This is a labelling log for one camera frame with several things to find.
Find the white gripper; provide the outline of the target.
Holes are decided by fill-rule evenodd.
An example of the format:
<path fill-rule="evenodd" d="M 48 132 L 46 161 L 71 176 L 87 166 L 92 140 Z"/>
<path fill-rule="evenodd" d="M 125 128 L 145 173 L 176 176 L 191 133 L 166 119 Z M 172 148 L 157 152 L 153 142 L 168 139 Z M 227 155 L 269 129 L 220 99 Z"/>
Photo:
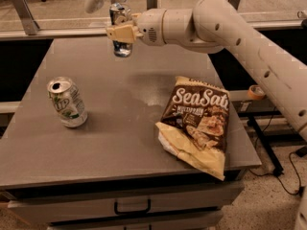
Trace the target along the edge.
<path fill-rule="evenodd" d="M 150 9 L 138 15 L 133 21 L 106 28 L 110 40 L 134 43 L 138 38 L 148 46 L 164 46 L 163 17 L 165 9 Z"/>

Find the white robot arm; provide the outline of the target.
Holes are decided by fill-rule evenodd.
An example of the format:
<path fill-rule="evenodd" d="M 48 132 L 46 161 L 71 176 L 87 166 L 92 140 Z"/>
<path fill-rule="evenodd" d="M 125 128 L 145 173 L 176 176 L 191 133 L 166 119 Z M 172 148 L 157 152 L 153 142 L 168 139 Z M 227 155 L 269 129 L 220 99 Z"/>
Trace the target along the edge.
<path fill-rule="evenodd" d="M 227 49 L 307 141 L 307 66 L 254 30 L 226 0 L 200 0 L 192 9 L 151 9 L 119 16 L 106 28 L 113 41 L 176 44 L 215 54 Z"/>

